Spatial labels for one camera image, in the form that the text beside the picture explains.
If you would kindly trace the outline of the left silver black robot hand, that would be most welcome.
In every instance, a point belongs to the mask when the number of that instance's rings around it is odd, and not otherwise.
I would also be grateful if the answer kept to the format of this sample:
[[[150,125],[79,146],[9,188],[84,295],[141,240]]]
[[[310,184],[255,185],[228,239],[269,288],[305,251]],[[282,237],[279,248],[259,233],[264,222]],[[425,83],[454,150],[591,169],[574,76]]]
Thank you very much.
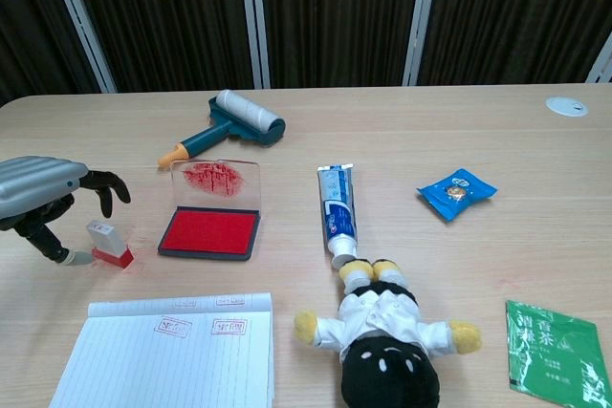
[[[1,229],[14,230],[47,259],[62,266],[89,264],[93,256],[64,247],[47,227],[74,204],[73,192],[97,193],[101,213],[109,218],[113,195],[125,204],[131,196],[115,173],[88,168],[82,162],[23,156],[1,162]]]

